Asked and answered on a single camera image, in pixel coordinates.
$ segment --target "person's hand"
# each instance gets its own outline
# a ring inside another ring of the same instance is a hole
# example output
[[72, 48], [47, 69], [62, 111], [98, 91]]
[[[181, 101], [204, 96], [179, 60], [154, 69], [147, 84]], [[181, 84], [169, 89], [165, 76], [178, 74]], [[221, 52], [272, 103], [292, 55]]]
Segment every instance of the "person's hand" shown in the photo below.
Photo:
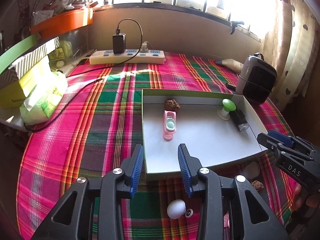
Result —
[[[301, 198], [301, 185], [297, 184], [295, 190], [294, 190], [294, 194], [295, 197], [293, 199], [293, 203], [292, 203], [292, 208], [294, 211], [297, 211], [303, 204], [303, 200]], [[315, 193], [313, 195], [311, 195], [310, 197], [307, 198], [306, 200], [306, 204], [309, 207], [312, 208], [316, 208], [319, 206], [320, 203], [320, 193]]]

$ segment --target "green knob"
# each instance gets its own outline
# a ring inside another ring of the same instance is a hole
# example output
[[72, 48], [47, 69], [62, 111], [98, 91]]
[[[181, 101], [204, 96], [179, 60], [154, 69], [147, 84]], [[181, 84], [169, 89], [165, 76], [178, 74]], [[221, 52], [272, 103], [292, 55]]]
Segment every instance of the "green knob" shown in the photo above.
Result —
[[230, 111], [235, 111], [236, 110], [236, 105], [234, 102], [232, 102], [229, 99], [223, 99], [222, 100], [222, 104], [223, 104], [223, 109], [226, 112], [230, 112]]

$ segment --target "heart patterned curtain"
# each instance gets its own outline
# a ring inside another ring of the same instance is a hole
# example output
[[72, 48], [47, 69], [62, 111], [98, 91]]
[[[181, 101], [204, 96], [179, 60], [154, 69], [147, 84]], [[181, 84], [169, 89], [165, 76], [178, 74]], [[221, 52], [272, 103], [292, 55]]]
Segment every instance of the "heart patterned curtain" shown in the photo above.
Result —
[[306, 92], [319, 48], [319, 24], [303, 0], [268, 0], [269, 30], [261, 43], [265, 61], [277, 71], [270, 98], [280, 111]]

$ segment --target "orange tray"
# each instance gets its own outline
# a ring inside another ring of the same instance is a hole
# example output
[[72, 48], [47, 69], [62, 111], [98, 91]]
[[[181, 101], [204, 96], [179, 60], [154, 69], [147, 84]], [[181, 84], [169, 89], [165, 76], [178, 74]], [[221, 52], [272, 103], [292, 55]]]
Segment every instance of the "orange tray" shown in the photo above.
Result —
[[39, 33], [42, 40], [52, 39], [63, 33], [92, 23], [92, 8], [58, 14], [31, 27], [31, 34]]

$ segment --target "white power strip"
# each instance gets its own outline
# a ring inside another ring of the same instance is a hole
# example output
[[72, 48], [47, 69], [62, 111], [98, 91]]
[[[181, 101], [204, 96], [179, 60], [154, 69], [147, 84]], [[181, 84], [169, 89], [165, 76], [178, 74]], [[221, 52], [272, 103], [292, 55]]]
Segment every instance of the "white power strip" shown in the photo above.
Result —
[[[124, 53], [114, 54], [113, 50], [101, 50], [94, 52], [89, 60], [90, 64], [121, 63], [138, 52], [137, 49], [126, 49]], [[137, 56], [126, 63], [146, 63], [146, 64], [164, 64], [164, 53], [162, 50], [148, 50], [148, 52], [139, 52]]]

